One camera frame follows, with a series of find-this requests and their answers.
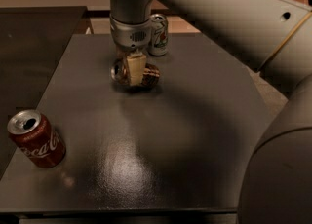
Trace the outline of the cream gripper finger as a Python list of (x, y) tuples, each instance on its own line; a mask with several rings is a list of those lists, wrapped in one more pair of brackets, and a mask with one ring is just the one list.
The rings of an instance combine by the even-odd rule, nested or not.
[(123, 59), (127, 56), (127, 52), (122, 50), (119, 46), (116, 47), (116, 56), (119, 59)]
[(147, 57), (142, 51), (131, 52), (126, 56), (128, 80), (131, 86), (138, 86), (143, 78)]

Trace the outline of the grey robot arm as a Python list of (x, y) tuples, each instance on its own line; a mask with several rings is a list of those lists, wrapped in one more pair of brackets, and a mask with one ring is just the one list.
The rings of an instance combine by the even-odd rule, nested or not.
[[(292, 0), (158, 0), (287, 97), (255, 146), (238, 224), (312, 224), (311, 9)], [(112, 1), (114, 22), (142, 20), (139, 0)]]

